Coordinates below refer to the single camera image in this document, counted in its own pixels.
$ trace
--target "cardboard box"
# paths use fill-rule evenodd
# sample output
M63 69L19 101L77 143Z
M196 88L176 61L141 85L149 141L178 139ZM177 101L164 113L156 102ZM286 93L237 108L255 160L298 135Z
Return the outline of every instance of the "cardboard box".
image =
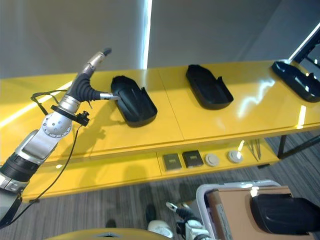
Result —
M291 194L287 186L225 188L207 193L211 216L221 240L314 240L310 235L272 234L261 230L251 213L250 200L258 194Z

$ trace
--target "black rubber sleeve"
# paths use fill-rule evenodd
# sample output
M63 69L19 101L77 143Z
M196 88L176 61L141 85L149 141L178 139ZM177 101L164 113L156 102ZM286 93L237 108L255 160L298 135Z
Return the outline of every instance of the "black rubber sleeve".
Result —
M0 168L0 173L20 182L28 182L38 168L38 164L25 160L14 152Z
M74 80L70 92L67 94L79 102L100 100L101 91L94 90L90 85L89 76L82 73Z
M193 218L195 216L193 212L187 208L178 208L176 210L176 214L178 214L178 216L183 220L187 218Z

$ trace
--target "black cable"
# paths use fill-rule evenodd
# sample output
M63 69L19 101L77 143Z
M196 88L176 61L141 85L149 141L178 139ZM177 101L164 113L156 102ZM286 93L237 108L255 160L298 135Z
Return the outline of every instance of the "black cable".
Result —
M53 97L53 99L55 100L56 104L59 104L57 98L54 95L51 95L51 94L53 94L55 92L66 92L66 91L67 90L52 90L52 91L45 91L45 92L36 92L36 93L32 94L30 99L32 101L34 101L38 105L38 107L41 109L41 111L44 113L44 115L48 115L47 110L42 106L42 103L40 103L37 100L37 97L40 97L42 95L49 95L49 96Z
M80 129L81 127L82 127L82 125L79 126L78 129L76 130L76 133L75 133L75 136L74 136L74 140L73 140L73 144L72 144L72 148L71 148L69 157L68 157L67 161L65 162L65 165L64 165L64 167L62 168L62 170L61 170L61 172L59 173L59 175L58 175L58 176L55 178L55 180L50 184L50 186L48 186L42 193L40 193L39 196L37 196L31 203L29 203L29 205L26 206L26 208L23 209L23 211L22 211L15 219L13 219L10 223L8 223L7 226L13 224L16 220L18 220L18 218L20 218L21 215L24 214L25 211L26 211L28 208L30 208L30 206L31 206L32 204L34 204L39 198L41 198L41 196L42 196L43 194L45 194L46 191L48 191L48 190L56 183L56 181L59 179L59 177L61 176L61 174L62 174L62 173L64 172L64 170L66 169L66 167L67 167L67 165L68 165L68 163L69 163L69 161L70 161L70 159L71 159L72 153L73 153L74 148L75 148L75 145L76 145L78 132L79 132L79 129Z

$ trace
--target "yellow shelf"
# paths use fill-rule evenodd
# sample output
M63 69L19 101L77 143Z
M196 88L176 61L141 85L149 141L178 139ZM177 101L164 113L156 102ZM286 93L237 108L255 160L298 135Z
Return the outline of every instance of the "yellow shelf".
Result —
M84 102L80 111L89 110L91 121L79 132L74 158L106 158L132 154L196 147L230 140L254 139L296 133L320 127L320 104L307 102L296 95L270 69L272 61L204 64L223 81L234 101L220 110L202 108L194 97L185 77L187 66L148 70L96 72L92 86L110 91L112 78L125 75L145 87L158 109L150 124L131 128L126 125L114 102ZM23 107L31 104L35 92L56 89L75 77L58 74L19 77L1 80L0 96L0 158L7 159L20 142L44 118L38 107L1 127ZM44 106L55 104L52 99ZM77 128L63 138L44 164L65 161Z
M277 157L263 140L259 162L246 148L240 164L229 162L225 156L229 150L237 149L242 140L320 127L320 104L301 99L272 72L272 63L203 64L216 77L223 76L234 97L228 107L220 110L207 110L199 105L185 77L187 66L96 72L91 84L104 92L110 91L115 76L134 79L146 88L158 114L150 124L131 128L114 102L94 101L93 109L84 102L80 111L88 111L91 120L80 129L70 166L45 197L276 162ZM44 118L30 96L57 89L75 76L68 73L0 80L2 162L31 131L40 127ZM52 99L43 103L47 109L54 104ZM23 193L25 200L35 198L57 176L60 170L56 165L65 164L77 128L75 124L32 177ZM181 153L189 150L200 150L202 157L208 152L217 154L221 163L217 167L203 165L165 171L164 153L179 153L184 164Z
M239 144L239 141L234 141L227 144L212 144L211 146L199 148L181 148L177 151L159 151L126 157L85 160L83 162L73 162L71 159L70 164L67 166L59 180L45 195L43 195L43 197L53 197L182 176L213 173L266 163L272 164L279 160L268 144L261 139L261 160L257 161L247 146L244 145L241 150L243 161L241 163L232 163L227 159L226 154L228 151L238 149ZM182 152L192 150L199 150L203 160L208 153L217 155L220 159L219 165L211 167L204 163L203 166L186 168L182 158ZM168 153L178 153L182 165L181 169L166 171L163 155ZM60 171L61 168L57 169L56 164L53 162L42 165L24 190L22 196L23 201L27 202L36 198L53 182Z

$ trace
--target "black plastic tray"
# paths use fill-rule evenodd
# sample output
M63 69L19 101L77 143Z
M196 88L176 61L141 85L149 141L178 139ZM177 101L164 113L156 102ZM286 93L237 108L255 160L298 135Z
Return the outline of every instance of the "black plastic tray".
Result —
M211 110L223 109L234 100L222 77L216 79L208 69L200 65L189 65L185 75L202 107Z
M290 194L260 194L250 208L257 225L267 233L306 235L320 231L320 208Z
M301 98L311 103L320 101L320 81L313 73L306 76L295 66L282 61L275 61L271 68Z
M116 101L116 105L130 127L141 127L156 118L158 110L146 89L140 89L133 79L126 76L114 77L111 91L121 97Z

